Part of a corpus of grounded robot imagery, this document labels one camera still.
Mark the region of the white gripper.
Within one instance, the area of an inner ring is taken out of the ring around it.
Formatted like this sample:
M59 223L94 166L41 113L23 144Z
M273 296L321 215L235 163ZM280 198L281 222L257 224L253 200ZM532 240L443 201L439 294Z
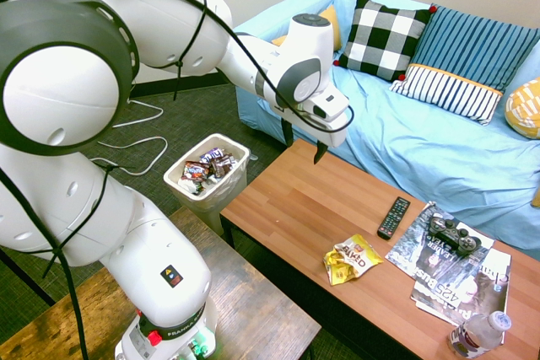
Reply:
M271 111L281 117L281 127L285 144L288 148L293 145L294 137L301 132L311 141L317 141L316 153L313 163L320 162L329 148L341 145L346 138L348 117L345 112L333 119L320 117L322 110L305 109L305 103L298 105L294 110L270 105Z

